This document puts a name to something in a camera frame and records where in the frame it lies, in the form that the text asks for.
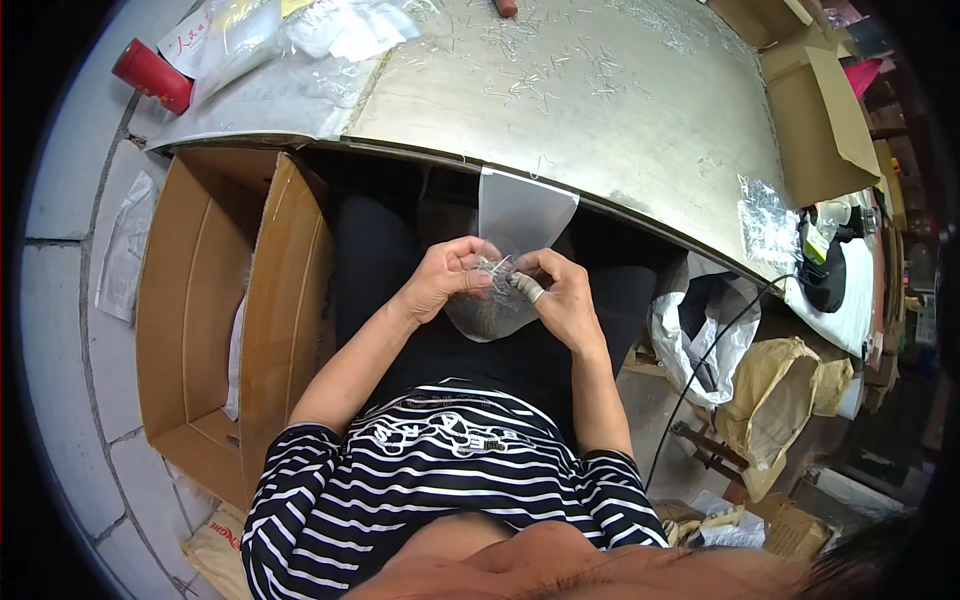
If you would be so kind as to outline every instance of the black and white striped shirt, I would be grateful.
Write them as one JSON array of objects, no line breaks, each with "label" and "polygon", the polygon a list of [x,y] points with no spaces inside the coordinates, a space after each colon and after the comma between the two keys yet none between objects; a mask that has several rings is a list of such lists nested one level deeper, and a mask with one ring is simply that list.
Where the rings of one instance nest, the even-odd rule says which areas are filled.
[{"label": "black and white striped shirt", "polygon": [[518,531],[563,520],[600,549],[667,545],[629,456],[577,458],[543,412],[446,379],[357,418],[345,441],[311,423],[277,437],[243,536],[251,592],[338,597],[423,525],[462,512]]}]

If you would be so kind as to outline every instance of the metal table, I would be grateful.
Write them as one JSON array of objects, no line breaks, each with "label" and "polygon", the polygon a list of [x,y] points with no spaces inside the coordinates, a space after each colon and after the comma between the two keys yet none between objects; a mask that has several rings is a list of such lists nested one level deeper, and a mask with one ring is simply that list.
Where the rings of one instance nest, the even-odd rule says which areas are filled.
[{"label": "metal table", "polygon": [[[490,0],[419,6],[423,36],[357,65],[356,93],[335,118],[284,105],[291,124],[274,111],[269,131],[512,170],[578,190],[755,281],[777,275],[745,255],[737,214],[738,175],[782,189],[764,83],[756,54],[709,7],[518,0],[517,17],[503,19]],[[259,83],[225,90],[222,106],[248,103],[255,124],[279,94],[262,83],[269,69],[251,76]],[[173,137],[236,133],[217,110],[227,109],[183,120]]]}]

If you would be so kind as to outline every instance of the red bottle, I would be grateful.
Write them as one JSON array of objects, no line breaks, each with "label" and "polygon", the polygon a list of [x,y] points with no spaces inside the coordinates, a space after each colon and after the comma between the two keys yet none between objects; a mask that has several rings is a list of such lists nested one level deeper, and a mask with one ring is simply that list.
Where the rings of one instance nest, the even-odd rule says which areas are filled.
[{"label": "red bottle", "polygon": [[113,74],[174,114],[183,114],[190,106],[193,83],[139,39],[130,42],[117,59]]}]

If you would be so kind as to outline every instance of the black cable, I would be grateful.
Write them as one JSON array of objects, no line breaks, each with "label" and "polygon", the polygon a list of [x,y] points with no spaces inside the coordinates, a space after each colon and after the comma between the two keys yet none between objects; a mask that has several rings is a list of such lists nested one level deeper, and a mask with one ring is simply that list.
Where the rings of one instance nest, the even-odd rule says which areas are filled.
[{"label": "black cable", "polygon": [[759,302],[760,297],[762,297],[765,293],[770,291],[770,288],[772,288],[774,284],[776,284],[779,281],[783,281],[788,277],[796,278],[796,276],[794,275],[783,275],[783,276],[777,277],[770,283],[767,283],[766,285],[764,285],[763,289],[761,289],[759,292],[756,293],[756,298],[754,298],[753,300],[750,300],[750,302],[746,306],[744,306],[743,310],[737,313],[737,315],[733,317],[733,319],[729,323],[727,323],[727,326],[720,331],[720,334],[717,335],[717,337],[713,338],[713,343],[710,344],[709,348],[707,348],[707,352],[705,352],[704,355],[700,357],[700,362],[697,363],[697,366],[693,368],[693,374],[690,376],[690,378],[686,380],[686,385],[684,386],[684,390],[680,392],[680,398],[677,400],[677,405],[673,407],[673,412],[670,413],[670,419],[667,420],[666,427],[663,428],[663,435],[660,436],[660,443],[657,444],[657,452],[654,453],[654,462],[652,465],[650,465],[650,474],[647,475],[647,490],[650,489],[650,485],[654,481],[654,471],[657,469],[657,460],[660,457],[660,451],[663,449],[663,442],[666,441],[666,435],[670,433],[670,426],[673,424],[673,419],[677,416],[677,411],[680,410],[680,405],[684,403],[684,396],[686,396],[686,392],[690,389],[690,386],[693,385],[693,379],[697,376],[697,370],[700,369],[700,366],[704,364],[704,361],[706,361],[707,357],[710,356],[710,353],[713,352],[713,348],[717,345],[717,342],[720,341],[720,338],[723,337],[723,334],[727,333],[727,329],[730,329],[734,323],[740,320],[740,317],[747,314],[747,311],[750,310],[754,306],[754,304]]}]

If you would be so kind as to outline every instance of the hair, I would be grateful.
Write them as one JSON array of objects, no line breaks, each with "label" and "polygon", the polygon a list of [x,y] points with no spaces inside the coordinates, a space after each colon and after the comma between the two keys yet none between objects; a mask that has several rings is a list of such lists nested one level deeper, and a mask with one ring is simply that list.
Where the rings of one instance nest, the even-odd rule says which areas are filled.
[{"label": "hair", "polygon": [[903,550],[912,519],[882,520],[842,540],[814,563],[797,600],[876,598],[884,574]]}]

